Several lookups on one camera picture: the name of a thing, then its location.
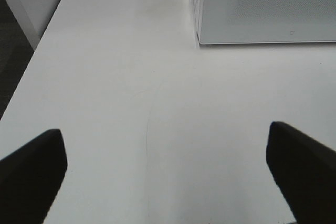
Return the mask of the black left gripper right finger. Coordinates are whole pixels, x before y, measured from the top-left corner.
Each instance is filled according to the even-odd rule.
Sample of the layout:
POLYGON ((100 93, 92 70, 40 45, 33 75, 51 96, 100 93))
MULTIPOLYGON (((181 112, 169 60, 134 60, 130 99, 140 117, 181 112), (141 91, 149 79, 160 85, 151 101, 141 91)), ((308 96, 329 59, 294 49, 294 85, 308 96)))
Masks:
POLYGON ((335 151, 272 122, 266 162, 297 223, 335 223, 335 151))

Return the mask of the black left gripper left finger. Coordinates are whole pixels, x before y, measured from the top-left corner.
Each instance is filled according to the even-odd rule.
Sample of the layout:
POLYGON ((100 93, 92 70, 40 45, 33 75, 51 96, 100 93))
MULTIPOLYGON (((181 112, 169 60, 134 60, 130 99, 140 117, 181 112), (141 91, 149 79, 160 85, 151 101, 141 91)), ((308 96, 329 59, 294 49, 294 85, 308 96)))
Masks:
POLYGON ((43 223, 67 170, 59 129, 35 137, 1 160, 1 223, 43 223))

